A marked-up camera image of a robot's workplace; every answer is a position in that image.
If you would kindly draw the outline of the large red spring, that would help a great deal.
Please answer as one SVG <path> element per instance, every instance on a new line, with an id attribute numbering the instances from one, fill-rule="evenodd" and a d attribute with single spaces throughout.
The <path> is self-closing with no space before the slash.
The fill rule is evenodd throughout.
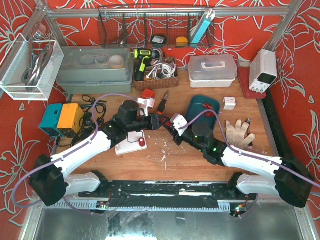
<path id="1" fill-rule="evenodd" d="M 146 141 L 145 141 L 145 139 L 144 139 L 143 137 L 140 137 L 140 138 L 138 139 L 138 143 L 139 143 L 139 146 L 140 146 L 141 148 L 144 148 L 144 147 L 146 146 Z"/>

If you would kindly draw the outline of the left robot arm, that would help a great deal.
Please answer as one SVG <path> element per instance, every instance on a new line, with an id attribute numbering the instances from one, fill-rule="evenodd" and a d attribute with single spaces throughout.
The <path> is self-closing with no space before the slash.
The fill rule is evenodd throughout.
<path id="1" fill-rule="evenodd" d="M 31 171 L 29 185 L 46 206 L 56 204 L 67 195 L 95 192 L 102 183 L 96 171 L 78 175 L 73 171 L 126 140 L 129 133 L 161 127 L 161 115 L 145 113 L 137 102 L 126 100 L 116 115 L 85 140 L 59 154 L 40 155 Z"/>

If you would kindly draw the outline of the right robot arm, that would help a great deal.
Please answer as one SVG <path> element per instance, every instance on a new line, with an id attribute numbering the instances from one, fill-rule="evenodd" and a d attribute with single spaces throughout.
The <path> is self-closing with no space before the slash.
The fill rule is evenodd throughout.
<path id="1" fill-rule="evenodd" d="M 165 124 L 173 141 L 185 142 L 203 154 L 212 165 L 237 168 L 252 173 L 235 173 L 229 184 L 243 194 L 279 196 L 284 202 L 304 208 L 313 188 L 314 177 L 294 155 L 266 156 L 239 149 L 214 137 L 204 122 L 192 127 L 175 128 Z"/>

